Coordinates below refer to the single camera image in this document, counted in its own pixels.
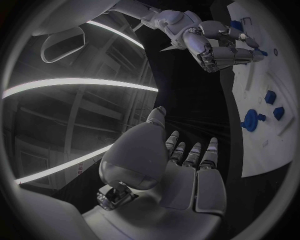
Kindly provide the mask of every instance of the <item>curved light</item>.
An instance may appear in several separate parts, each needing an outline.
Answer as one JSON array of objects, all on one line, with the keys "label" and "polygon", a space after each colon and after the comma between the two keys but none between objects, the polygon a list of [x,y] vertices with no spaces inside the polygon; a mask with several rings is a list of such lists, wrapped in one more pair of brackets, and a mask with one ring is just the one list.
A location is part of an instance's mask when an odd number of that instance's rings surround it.
[{"label": "curved light", "polygon": [[133,42],[134,44],[138,45],[138,46],[141,47],[142,49],[145,49],[145,48],[143,47],[143,45],[140,44],[139,42],[137,42],[136,40],[133,40],[131,37],[129,37],[129,36],[127,36],[127,35],[125,35],[125,34],[119,32],[119,31],[117,31],[117,30],[115,30],[115,29],[113,29],[113,28],[111,28],[111,27],[109,27],[109,26],[105,26],[105,25],[103,25],[103,24],[101,24],[101,23],[99,23],[99,22],[95,22],[95,21],[88,21],[88,22],[86,22],[86,23],[87,23],[87,24],[93,24],[93,25],[95,25],[95,26],[98,26],[98,27],[107,29],[107,30],[109,30],[109,31],[111,31],[111,32],[113,32],[113,33],[115,33],[115,34],[118,34],[118,35],[122,36],[123,38],[125,38],[125,39],[127,39],[127,40]]},{"label": "curved light", "polygon": [[108,85],[108,86],[143,89],[143,90],[149,90],[154,92],[159,91],[157,88],[142,86],[142,85],[128,83],[128,82],[122,82],[122,81],[112,81],[112,80],[94,79],[94,78],[54,78],[54,79],[46,79],[46,80],[39,80],[39,81],[31,81],[31,82],[27,82],[9,88],[3,92],[2,99],[10,95],[17,94],[29,89],[55,86],[55,85],[67,85],[67,84]]},{"label": "curved light", "polygon": [[109,150],[112,147],[112,145],[113,144],[111,144],[109,146],[106,146],[104,148],[101,148],[101,149],[99,149],[97,151],[91,152],[91,153],[89,153],[87,155],[81,156],[81,157],[79,157],[77,159],[74,159],[72,161],[68,161],[68,162],[66,162],[66,163],[64,163],[62,165],[59,165],[59,166],[56,166],[56,167],[52,167],[50,169],[47,169],[45,171],[41,171],[39,173],[30,175],[30,176],[26,176],[26,177],[22,177],[22,178],[16,179],[16,180],[14,180],[14,182],[16,184],[18,184],[18,185],[19,184],[24,184],[24,183],[27,183],[27,182],[30,182],[30,181],[33,181],[33,180],[36,180],[36,179],[40,179],[40,178],[46,177],[46,176],[48,176],[50,174],[57,173],[57,172],[59,172],[61,170],[67,169],[69,167],[72,167],[72,166],[74,166],[76,164],[79,164],[79,163],[81,163],[83,161],[86,161],[88,159],[91,159],[91,158],[99,155],[99,154],[102,154],[102,153],[106,152],[107,150]]}]

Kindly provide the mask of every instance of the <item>led light strip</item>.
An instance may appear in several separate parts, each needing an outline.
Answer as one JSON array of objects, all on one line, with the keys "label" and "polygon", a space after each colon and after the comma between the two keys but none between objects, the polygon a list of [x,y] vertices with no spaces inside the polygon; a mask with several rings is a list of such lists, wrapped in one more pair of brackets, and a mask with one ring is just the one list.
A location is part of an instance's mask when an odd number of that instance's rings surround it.
[{"label": "led light strip", "polygon": [[103,25],[103,24],[101,24],[101,23],[98,23],[98,22],[95,22],[95,21],[88,21],[87,24],[93,24],[93,25],[95,25],[95,26],[98,26],[98,27],[107,29],[107,30],[109,30],[109,31],[111,31],[111,32],[113,32],[113,33],[115,33],[115,34],[118,34],[118,35],[122,36],[123,38],[125,38],[125,39],[127,39],[127,40],[133,42],[134,44],[138,45],[138,46],[141,47],[142,49],[145,49],[145,48],[143,47],[143,45],[140,44],[139,42],[137,42],[136,40],[133,40],[131,37],[129,37],[129,36],[127,36],[127,35],[125,35],[125,34],[119,32],[119,31],[117,31],[117,30],[115,30],[115,29],[113,29],[113,28],[111,28],[111,27],[109,27],[109,26],[105,26],[105,25]]},{"label": "led light strip", "polygon": [[143,89],[143,90],[149,90],[154,92],[159,91],[157,88],[142,86],[142,85],[128,83],[128,82],[122,82],[122,81],[112,81],[112,80],[93,79],[93,78],[54,78],[54,79],[46,79],[46,80],[39,80],[39,81],[31,81],[31,82],[27,82],[9,88],[3,92],[2,99],[10,95],[17,94],[29,89],[55,86],[55,85],[67,85],[67,84],[108,85],[108,86]]},{"label": "led light strip", "polygon": [[57,172],[59,172],[61,170],[67,169],[69,167],[72,167],[72,166],[74,166],[76,164],[79,164],[79,163],[81,163],[83,161],[86,161],[88,159],[91,159],[91,158],[99,155],[99,154],[102,154],[102,153],[106,152],[107,150],[109,150],[112,147],[112,145],[113,144],[111,144],[109,146],[106,146],[104,148],[101,148],[101,149],[99,149],[97,151],[91,152],[91,153],[89,153],[87,155],[81,156],[81,157],[79,157],[77,159],[74,159],[72,161],[66,162],[66,163],[64,163],[62,165],[59,165],[59,166],[56,166],[56,167],[52,167],[50,169],[47,169],[45,171],[41,171],[39,173],[30,175],[30,176],[26,176],[26,177],[23,177],[23,178],[16,179],[16,180],[14,180],[14,182],[16,184],[18,184],[18,185],[19,184],[24,184],[24,183],[27,183],[27,182],[30,182],[30,181],[33,181],[33,180],[36,180],[36,179],[40,179],[40,178],[46,177],[46,176],[48,176],[50,174],[57,173]]}]

